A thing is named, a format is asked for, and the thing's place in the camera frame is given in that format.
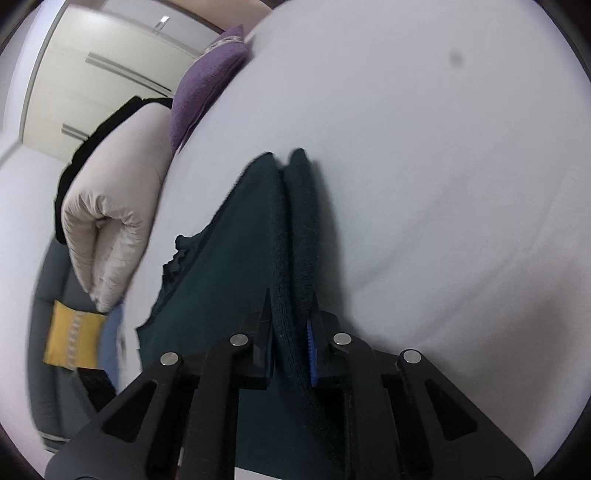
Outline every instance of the bed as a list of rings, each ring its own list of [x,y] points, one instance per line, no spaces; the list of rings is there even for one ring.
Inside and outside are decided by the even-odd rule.
[[[248,43],[168,172],[126,294],[124,384],[175,237],[252,158],[302,147],[321,307],[374,348],[424,352],[542,470],[591,394],[591,83],[561,32],[533,1],[297,0]]]

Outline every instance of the gray sofa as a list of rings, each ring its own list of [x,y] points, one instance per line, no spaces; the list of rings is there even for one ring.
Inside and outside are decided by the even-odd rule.
[[[55,300],[71,309],[96,312],[73,272],[67,247],[53,239],[33,299],[27,365],[33,421],[51,452],[59,450],[96,413],[76,372],[43,363]]]

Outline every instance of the dark green cloth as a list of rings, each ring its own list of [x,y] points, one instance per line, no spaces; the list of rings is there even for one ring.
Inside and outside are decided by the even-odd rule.
[[[210,225],[179,236],[176,247],[138,328],[142,363],[209,349],[240,331],[270,289],[275,374],[267,391],[241,391],[236,465],[285,480],[342,478],[342,434],[327,414],[332,406],[310,386],[306,320],[319,226],[304,151],[284,169],[270,153],[254,160]]]

